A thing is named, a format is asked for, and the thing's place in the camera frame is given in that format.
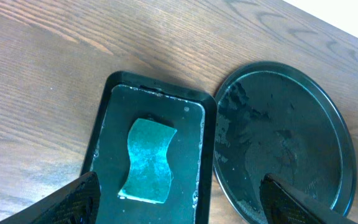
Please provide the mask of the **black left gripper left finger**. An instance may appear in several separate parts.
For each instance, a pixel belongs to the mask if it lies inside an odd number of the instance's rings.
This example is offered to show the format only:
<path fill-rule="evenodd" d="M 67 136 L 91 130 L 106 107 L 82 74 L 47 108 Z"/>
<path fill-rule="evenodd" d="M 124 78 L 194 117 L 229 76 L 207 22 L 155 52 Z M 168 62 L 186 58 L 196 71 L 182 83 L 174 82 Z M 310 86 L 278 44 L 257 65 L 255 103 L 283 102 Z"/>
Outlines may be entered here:
<path fill-rule="evenodd" d="M 0 224 L 95 224 L 101 197 L 95 172 L 87 172 Z"/>

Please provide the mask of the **green yellow sponge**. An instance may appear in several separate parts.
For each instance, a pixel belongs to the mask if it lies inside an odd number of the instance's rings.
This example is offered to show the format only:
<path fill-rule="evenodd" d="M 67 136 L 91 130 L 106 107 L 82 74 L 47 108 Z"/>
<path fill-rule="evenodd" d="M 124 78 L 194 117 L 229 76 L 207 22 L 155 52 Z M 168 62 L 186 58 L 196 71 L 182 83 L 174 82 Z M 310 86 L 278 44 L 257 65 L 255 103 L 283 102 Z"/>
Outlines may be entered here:
<path fill-rule="evenodd" d="M 169 145 L 177 133 L 175 128 L 139 118 L 127 136 L 129 173 L 118 192 L 122 198 L 147 203 L 165 203 L 172 184 L 167 161 Z"/>

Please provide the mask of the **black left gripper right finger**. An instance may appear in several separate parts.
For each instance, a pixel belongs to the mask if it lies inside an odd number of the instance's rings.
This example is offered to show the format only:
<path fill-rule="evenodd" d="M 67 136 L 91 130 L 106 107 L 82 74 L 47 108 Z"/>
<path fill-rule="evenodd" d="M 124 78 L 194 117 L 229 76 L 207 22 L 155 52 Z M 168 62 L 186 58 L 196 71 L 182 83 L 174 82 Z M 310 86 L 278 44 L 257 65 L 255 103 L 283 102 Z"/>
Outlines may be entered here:
<path fill-rule="evenodd" d="M 268 223 L 356 224 L 274 174 L 265 174 L 259 195 Z"/>

